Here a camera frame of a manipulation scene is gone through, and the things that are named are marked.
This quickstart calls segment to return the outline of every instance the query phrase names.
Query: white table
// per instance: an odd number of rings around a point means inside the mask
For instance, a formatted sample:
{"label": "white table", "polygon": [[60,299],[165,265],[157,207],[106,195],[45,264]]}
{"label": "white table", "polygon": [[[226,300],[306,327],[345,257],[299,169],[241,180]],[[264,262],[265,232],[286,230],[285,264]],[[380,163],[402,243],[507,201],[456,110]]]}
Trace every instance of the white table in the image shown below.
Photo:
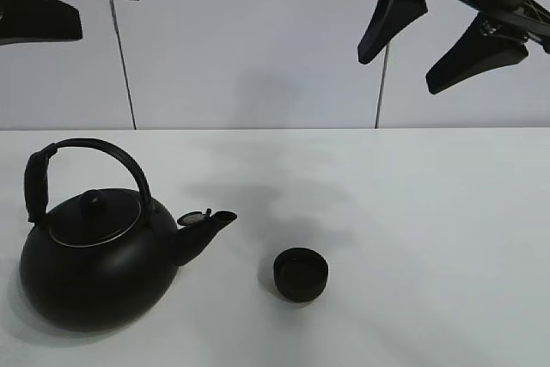
{"label": "white table", "polygon": [[[175,216],[240,215],[147,315],[108,336],[48,327],[17,290],[26,160],[78,135],[133,154]],[[549,142],[544,129],[2,132],[0,365],[547,367]],[[50,182],[52,205],[134,187],[92,150],[60,151]],[[306,306],[269,279],[294,246],[330,264]]]}

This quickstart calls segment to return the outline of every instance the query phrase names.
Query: bottle cap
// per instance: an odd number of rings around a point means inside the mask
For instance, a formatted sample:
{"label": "bottle cap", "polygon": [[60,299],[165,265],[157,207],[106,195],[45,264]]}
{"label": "bottle cap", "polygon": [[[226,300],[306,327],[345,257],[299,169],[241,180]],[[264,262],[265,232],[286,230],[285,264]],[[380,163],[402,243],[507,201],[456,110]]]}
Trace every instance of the bottle cap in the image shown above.
{"label": "bottle cap", "polygon": [[275,259],[273,275],[277,289],[285,298],[295,303],[307,303],[325,290],[328,263],[311,249],[291,248]]}

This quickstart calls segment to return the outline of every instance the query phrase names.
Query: black kettle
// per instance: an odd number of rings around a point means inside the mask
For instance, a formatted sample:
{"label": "black kettle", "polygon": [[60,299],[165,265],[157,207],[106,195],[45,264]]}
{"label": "black kettle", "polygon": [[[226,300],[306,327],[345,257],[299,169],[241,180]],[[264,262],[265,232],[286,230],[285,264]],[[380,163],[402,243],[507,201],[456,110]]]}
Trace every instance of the black kettle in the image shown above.
{"label": "black kettle", "polygon": [[[100,150],[121,162],[139,192],[90,190],[46,212],[47,167],[59,148]],[[153,199],[144,172],[121,148],[75,138],[30,156],[25,201],[34,228],[21,253],[28,301],[55,325],[73,331],[118,327],[152,307],[179,266],[193,260],[236,214],[192,212],[175,220]]]}

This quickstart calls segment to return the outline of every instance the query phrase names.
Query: kettle spout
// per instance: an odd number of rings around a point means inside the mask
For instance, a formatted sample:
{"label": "kettle spout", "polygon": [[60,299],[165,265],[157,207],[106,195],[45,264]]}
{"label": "kettle spout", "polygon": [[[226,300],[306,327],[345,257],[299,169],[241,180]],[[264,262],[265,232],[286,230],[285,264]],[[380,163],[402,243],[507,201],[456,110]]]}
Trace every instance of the kettle spout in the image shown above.
{"label": "kettle spout", "polygon": [[184,266],[201,254],[222,229],[237,219],[230,211],[219,211],[211,217],[180,229],[171,240],[172,255],[177,266]]}

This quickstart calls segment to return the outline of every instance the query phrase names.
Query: white wall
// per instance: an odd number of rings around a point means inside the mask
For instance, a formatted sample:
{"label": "white wall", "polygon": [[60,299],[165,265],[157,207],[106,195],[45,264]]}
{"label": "white wall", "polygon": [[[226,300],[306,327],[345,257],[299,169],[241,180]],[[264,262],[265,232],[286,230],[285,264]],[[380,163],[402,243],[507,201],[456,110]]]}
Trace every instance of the white wall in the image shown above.
{"label": "white wall", "polygon": [[[84,40],[0,47],[0,129],[132,128],[108,0],[64,1]],[[382,56],[362,66],[356,47],[376,1],[116,0],[137,127],[373,127]],[[391,45],[380,127],[550,126],[550,57],[531,43],[431,96],[425,73],[475,13],[428,5]]]}
{"label": "white wall", "polygon": [[140,128],[372,127],[376,0],[117,2]]}
{"label": "white wall", "polygon": [[[529,42],[516,66],[475,76],[439,95],[425,74],[466,31],[476,12],[456,0],[426,0],[429,14],[392,41],[381,127],[550,126],[550,56]],[[550,0],[540,0],[550,7]]]}
{"label": "white wall", "polygon": [[109,0],[63,1],[83,40],[0,46],[0,129],[131,129]]}

